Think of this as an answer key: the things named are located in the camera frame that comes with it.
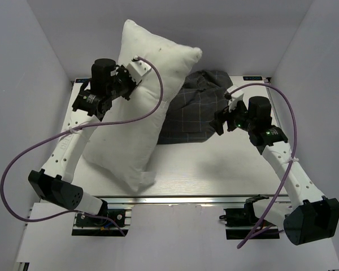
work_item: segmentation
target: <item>white pillow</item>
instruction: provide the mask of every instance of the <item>white pillow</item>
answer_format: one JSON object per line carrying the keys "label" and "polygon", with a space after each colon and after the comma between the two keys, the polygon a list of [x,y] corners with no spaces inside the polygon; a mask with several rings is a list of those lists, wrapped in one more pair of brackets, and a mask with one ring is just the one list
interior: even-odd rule
{"label": "white pillow", "polygon": [[[99,127],[83,154],[87,161],[109,169],[132,190],[138,191],[155,182],[155,172],[146,172],[146,165],[156,146],[168,106],[192,66],[200,60],[202,51],[154,35],[127,20],[123,27],[118,65],[127,65],[135,55],[152,62],[160,73],[164,87],[160,107],[151,116],[135,123]],[[151,71],[129,101],[118,98],[113,102],[103,122],[143,116],[156,106],[159,95],[159,81],[155,72]]]}

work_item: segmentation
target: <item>black checkered cloth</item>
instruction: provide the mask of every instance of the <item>black checkered cloth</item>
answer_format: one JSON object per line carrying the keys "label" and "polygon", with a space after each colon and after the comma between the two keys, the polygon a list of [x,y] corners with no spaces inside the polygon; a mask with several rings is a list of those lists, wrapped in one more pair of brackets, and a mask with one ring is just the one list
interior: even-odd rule
{"label": "black checkered cloth", "polygon": [[215,130],[209,123],[214,113],[227,106],[224,98],[232,81],[226,72],[198,71],[186,77],[169,104],[158,144],[204,142]]}

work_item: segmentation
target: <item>folded cloth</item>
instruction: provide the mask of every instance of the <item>folded cloth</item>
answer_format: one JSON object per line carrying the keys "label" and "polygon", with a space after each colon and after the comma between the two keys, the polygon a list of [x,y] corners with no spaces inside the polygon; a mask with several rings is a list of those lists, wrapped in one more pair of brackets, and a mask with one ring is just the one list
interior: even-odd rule
{"label": "folded cloth", "polygon": [[214,113],[227,106],[224,98],[232,81],[226,72],[198,71],[188,75],[169,104],[157,144],[204,142],[215,130]]}

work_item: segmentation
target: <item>grid pattern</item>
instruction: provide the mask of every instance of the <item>grid pattern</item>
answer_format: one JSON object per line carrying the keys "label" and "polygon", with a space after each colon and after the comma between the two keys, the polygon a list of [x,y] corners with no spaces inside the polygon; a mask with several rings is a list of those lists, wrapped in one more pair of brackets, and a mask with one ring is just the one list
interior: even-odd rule
{"label": "grid pattern", "polygon": [[198,71],[186,80],[169,105],[158,144],[204,142],[215,131],[209,123],[227,106],[224,98],[232,81],[226,72]]}

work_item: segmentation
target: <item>pillow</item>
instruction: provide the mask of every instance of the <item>pillow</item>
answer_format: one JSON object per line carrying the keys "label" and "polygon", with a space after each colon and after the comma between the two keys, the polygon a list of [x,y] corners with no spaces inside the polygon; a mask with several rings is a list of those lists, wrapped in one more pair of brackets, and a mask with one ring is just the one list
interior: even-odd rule
{"label": "pillow", "polygon": [[[155,172],[146,165],[156,146],[171,100],[179,92],[185,77],[196,64],[202,51],[159,37],[127,20],[123,27],[118,65],[127,65],[141,56],[158,69],[164,88],[160,107],[149,117],[135,123],[99,127],[84,150],[84,158],[110,170],[133,191],[152,185]],[[158,103],[160,87],[154,71],[149,72],[131,94],[129,101],[118,98],[103,122],[129,120],[143,116]]]}

